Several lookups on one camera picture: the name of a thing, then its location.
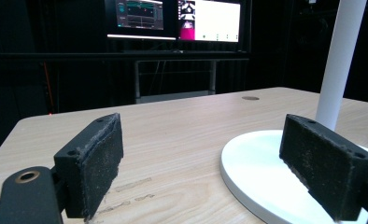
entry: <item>white round base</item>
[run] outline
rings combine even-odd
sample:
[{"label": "white round base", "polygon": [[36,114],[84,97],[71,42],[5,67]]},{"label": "white round base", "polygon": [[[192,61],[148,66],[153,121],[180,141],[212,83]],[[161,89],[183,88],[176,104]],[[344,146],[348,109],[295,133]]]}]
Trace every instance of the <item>white round base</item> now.
[{"label": "white round base", "polygon": [[[279,158],[282,131],[245,133],[222,150],[221,175],[231,193],[266,223],[334,223]],[[367,223],[362,209],[357,221]]]}]

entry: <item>computer monitor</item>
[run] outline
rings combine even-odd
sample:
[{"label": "computer monitor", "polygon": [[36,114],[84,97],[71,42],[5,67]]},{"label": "computer monitor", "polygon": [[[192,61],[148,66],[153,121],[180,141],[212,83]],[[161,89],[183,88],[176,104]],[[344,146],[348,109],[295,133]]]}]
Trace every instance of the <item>computer monitor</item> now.
[{"label": "computer monitor", "polygon": [[174,0],[105,0],[109,38],[176,40]]},{"label": "computer monitor", "polygon": [[178,39],[239,41],[240,3],[177,0]]}]

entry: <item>table surface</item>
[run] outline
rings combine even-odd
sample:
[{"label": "table surface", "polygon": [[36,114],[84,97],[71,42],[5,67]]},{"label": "table surface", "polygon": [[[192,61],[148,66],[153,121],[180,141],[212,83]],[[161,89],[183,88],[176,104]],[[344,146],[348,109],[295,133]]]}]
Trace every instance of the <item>table surface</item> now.
[{"label": "table surface", "polygon": [[[286,114],[313,119],[317,105],[317,93],[272,88],[23,119],[0,147],[0,190],[21,169],[51,168],[90,122],[118,112],[125,156],[93,223],[263,223],[225,186],[221,151],[239,134],[281,130]],[[344,99],[336,131],[368,147],[368,103]]]}]

